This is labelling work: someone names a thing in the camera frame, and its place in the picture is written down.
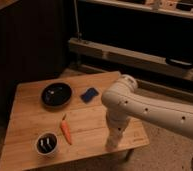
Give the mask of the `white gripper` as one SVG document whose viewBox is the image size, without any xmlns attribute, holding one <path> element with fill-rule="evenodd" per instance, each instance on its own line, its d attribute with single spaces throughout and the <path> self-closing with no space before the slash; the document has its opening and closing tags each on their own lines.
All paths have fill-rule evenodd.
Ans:
<svg viewBox="0 0 193 171">
<path fill-rule="evenodd" d="M 122 139 L 123 133 L 130 122 L 129 118 L 125 120 L 113 120 L 110 117 L 106 118 L 106 123 L 109 129 L 109 136 L 113 136 L 118 139 L 118 142 Z"/>
</svg>

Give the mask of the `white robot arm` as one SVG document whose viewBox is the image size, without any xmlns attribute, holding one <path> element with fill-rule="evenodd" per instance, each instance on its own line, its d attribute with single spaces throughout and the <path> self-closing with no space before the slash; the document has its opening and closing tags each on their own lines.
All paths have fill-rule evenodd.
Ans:
<svg viewBox="0 0 193 171">
<path fill-rule="evenodd" d="M 137 81 L 124 74 L 102 93 L 110 123 L 132 116 L 193 139 L 193 105 L 141 96 L 135 93 L 137 88 Z"/>
</svg>

